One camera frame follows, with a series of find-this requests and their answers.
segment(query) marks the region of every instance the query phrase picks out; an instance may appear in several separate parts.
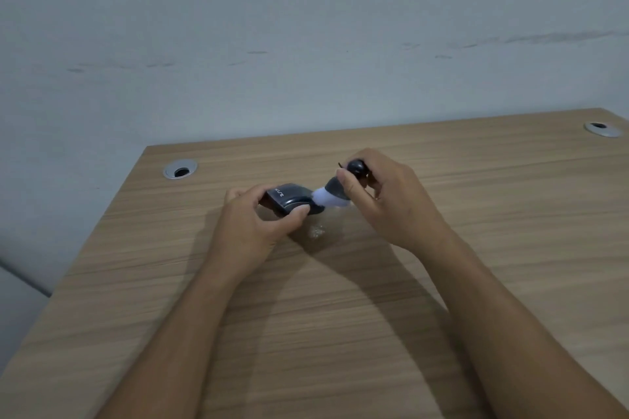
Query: desk surface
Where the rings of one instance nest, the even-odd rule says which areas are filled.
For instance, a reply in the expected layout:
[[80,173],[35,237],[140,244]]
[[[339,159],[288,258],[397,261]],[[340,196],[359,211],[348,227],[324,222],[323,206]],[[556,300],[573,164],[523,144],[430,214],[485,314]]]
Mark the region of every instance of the desk surface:
[[[410,164],[483,261],[629,405],[628,134],[622,118],[578,110],[147,147],[0,379],[0,416],[93,415],[199,267],[226,188],[317,188],[365,146]],[[197,172],[164,178],[180,158]],[[309,219],[324,236],[282,242],[235,293],[202,416],[485,417],[421,264],[353,208]]]

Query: hand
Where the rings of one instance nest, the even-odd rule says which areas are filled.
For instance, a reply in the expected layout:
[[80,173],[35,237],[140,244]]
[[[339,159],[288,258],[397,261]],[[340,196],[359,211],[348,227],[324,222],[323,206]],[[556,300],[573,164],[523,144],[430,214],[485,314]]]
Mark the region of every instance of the hand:
[[209,247],[208,257],[221,274],[240,282],[259,267],[283,236],[299,228],[310,206],[295,208],[279,220],[262,220],[256,213],[264,193],[276,185],[229,189]]
[[375,149],[364,149],[343,165],[353,159],[362,159],[371,171],[366,184],[373,188],[373,196],[349,171],[339,169],[336,176],[345,194],[387,242],[420,256],[451,232],[409,166]]

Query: forearm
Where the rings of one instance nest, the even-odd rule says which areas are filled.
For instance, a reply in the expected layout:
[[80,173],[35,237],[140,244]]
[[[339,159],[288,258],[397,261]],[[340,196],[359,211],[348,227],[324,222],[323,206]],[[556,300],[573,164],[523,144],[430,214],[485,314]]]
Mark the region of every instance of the forearm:
[[208,259],[130,368],[98,419],[192,419],[236,282]]
[[456,234],[416,253],[499,417],[628,416]]

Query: wood grain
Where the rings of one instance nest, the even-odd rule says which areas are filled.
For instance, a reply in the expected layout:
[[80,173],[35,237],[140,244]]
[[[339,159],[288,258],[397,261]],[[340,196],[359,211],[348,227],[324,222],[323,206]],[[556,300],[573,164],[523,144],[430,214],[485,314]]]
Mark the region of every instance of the wood grain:
[[[438,207],[589,371],[629,405],[629,138],[604,110],[151,146],[0,379],[3,418],[95,414],[199,267],[225,189],[323,185],[371,146]],[[178,158],[193,176],[168,180]],[[202,417],[482,418],[489,410],[421,264],[354,209],[328,210],[238,288]]]

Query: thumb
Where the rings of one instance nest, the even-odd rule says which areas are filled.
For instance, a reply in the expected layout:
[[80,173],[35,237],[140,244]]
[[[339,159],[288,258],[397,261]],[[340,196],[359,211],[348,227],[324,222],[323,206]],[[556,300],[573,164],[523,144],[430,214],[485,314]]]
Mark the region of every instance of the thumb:
[[348,196],[360,212],[367,216],[376,209],[376,200],[369,194],[359,180],[347,169],[337,169],[336,178],[341,182],[345,195]]
[[286,217],[269,222],[272,237],[274,239],[280,239],[292,231],[297,230],[304,223],[308,212],[310,212],[309,205],[300,205],[291,210],[290,214]]

